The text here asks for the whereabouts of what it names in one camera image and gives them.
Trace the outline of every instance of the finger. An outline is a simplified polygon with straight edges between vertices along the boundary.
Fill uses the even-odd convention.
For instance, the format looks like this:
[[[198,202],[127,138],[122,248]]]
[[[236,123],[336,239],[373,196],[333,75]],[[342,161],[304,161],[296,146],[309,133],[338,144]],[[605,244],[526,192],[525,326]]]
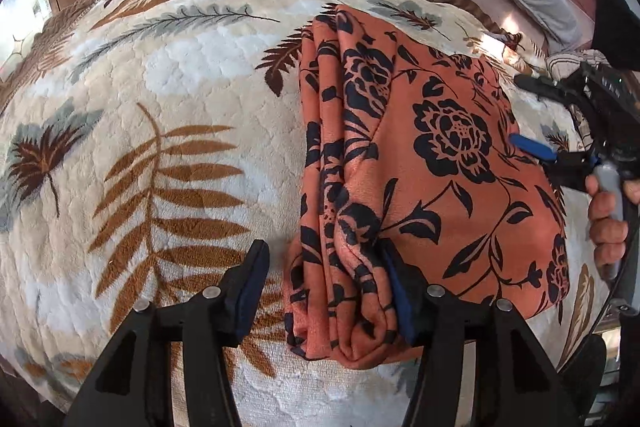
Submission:
[[[589,237],[596,245],[604,243],[624,243],[629,231],[626,221],[615,219],[601,219],[591,225]]]
[[[611,192],[598,192],[589,205],[589,220],[609,217],[616,208],[616,197]]]
[[[589,176],[587,176],[584,181],[584,186],[587,189],[587,194],[592,198],[598,193],[598,190],[600,190],[598,179],[593,174],[589,174]]]
[[[633,204],[640,204],[640,180],[625,182],[625,195]]]
[[[619,243],[616,245],[607,244],[599,245],[593,251],[596,266],[602,266],[603,264],[613,264],[616,261],[620,261],[625,254],[625,244]]]

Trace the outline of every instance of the gray handle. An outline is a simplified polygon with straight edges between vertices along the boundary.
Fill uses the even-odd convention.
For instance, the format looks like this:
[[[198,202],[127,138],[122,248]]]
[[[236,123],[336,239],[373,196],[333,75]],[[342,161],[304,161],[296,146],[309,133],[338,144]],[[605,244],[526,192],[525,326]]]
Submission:
[[[622,182],[618,169],[611,162],[604,162],[593,169],[593,173],[598,179],[598,185],[601,191],[611,192],[616,197],[616,207],[609,217],[617,221],[624,221],[622,207]],[[600,267],[600,276],[607,282],[613,281],[620,270],[620,261],[613,264],[606,264]]]

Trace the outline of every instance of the folded orange cloth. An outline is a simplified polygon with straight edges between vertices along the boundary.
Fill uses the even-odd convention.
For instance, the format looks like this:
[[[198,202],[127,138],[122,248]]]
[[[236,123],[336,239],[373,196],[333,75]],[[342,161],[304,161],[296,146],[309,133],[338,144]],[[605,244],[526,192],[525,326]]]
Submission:
[[[303,31],[306,166],[284,275],[287,342],[363,369],[405,349],[376,245],[461,298],[531,317],[564,298],[564,217],[497,74],[347,6]]]

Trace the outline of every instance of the silver rivet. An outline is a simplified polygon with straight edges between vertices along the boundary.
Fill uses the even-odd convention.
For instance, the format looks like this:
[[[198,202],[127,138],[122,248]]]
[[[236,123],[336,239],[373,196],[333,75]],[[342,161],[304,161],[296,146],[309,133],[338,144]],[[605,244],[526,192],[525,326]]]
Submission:
[[[138,313],[142,313],[144,310],[149,308],[149,304],[151,304],[151,302],[148,299],[138,299],[133,303],[133,309]]]
[[[510,312],[513,310],[513,303],[509,299],[498,299],[495,305],[503,312]]]
[[[427,293],[431,295],[431,297],[438,299],[444,295],[444,288],[439,284],[431,284],[427,288]]]
[[[215,299],[222,293],[222,290],[217,286],[209,286],[202,290],[202,296],[206,299]]]

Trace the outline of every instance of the bedspread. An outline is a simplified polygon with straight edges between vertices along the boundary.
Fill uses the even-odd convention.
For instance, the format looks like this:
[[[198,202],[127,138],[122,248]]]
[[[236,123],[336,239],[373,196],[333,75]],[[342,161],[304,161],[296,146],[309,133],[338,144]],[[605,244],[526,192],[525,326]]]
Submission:
[[[244,424],[400,424],[414,362],[350,371],[305,362],[284,342],[282,260],[298,227],[305,165],[300,28],[336,4],[446,54],[483,55],[521,133],[581,147],[571,115],[516,89],[504,46],[453,6],[79,0],[47,23],[0,85],[0,354],[57,406],[69,406],[138,297],[187,300],[260,238],[271,247],[270,277],[252,333],[226,352]],[[586,238],[587,196],[556,193],[571,286],[529,324],[560,365],[606,286]],[[545,277],[553,276],[550,267]],[[176,350],[179,426],[187,425],[181,368]]]

